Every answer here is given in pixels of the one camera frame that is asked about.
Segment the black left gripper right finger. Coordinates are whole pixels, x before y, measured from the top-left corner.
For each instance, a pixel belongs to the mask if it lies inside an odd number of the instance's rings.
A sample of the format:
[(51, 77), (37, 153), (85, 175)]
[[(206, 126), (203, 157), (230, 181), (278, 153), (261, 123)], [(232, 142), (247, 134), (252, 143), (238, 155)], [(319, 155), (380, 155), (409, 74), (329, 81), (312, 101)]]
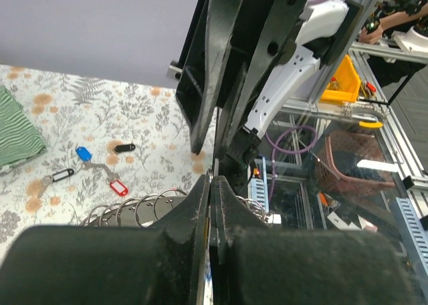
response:
[(415, 304), (392, 244), (358, 230), (273, 228), (223, 176), (211, 182), (216, 304)]

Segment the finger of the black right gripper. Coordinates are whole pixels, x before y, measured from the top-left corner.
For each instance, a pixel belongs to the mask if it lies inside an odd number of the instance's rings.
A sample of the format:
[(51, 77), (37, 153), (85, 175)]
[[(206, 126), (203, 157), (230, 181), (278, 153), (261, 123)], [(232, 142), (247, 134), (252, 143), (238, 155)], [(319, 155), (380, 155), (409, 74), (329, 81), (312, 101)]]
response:
[(272, 70), (296, 50), (307, 0), (243, 0), (231, 34), (221, 92), (225, 104), (215, 139), (215, 156), (241, 157), (257, 146), (248, 114)]
[(180, 56), (176, 99), (200, 153), (219, 97), (243, 0), (198, 0)]

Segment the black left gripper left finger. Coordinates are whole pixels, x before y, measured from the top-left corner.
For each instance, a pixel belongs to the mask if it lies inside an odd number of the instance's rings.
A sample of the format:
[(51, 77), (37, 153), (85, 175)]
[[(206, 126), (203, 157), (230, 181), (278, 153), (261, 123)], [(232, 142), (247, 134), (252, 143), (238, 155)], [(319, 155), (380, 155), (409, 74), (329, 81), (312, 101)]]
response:
[(201, 304), (210, 180), (149, 227), (44, 225), (1, 265), (2, 304)]

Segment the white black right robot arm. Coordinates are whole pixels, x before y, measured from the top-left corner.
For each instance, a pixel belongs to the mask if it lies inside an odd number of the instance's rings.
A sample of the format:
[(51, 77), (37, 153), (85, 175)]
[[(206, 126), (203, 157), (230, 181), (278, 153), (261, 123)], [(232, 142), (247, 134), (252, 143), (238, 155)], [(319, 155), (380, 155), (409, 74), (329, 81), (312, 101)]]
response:
[(340, 58), (362, 10), (353, 0), (198, 0), (175, 76), (191, 151), (220, 109), (214, 156), (236, 179), (285, 102)]

